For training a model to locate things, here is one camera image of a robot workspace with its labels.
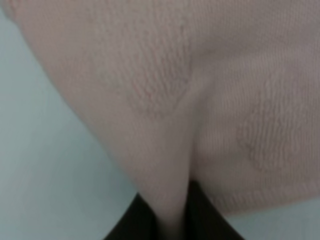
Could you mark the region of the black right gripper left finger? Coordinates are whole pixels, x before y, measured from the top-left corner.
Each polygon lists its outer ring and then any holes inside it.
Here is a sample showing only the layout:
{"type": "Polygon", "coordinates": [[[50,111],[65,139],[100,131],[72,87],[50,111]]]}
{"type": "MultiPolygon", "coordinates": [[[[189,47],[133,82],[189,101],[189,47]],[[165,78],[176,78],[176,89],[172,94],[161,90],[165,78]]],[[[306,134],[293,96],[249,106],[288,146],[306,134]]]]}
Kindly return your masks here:
{"type": "Polygon", "coordinates": [[[137,194],[104,240],[157,240],[158,238],[156,216],[137,194]]]}

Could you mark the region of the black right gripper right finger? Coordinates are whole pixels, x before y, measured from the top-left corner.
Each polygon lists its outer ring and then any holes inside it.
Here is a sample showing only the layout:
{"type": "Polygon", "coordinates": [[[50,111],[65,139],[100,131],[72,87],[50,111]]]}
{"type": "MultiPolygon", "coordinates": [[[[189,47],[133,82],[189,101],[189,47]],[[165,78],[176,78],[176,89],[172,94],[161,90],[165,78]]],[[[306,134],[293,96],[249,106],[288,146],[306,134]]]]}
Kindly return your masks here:
{"type": "Polygon", "coordinates": [[[244,240],[210,203],[196,181],[189,183],[185,236],[187,240],[244,240]]]}

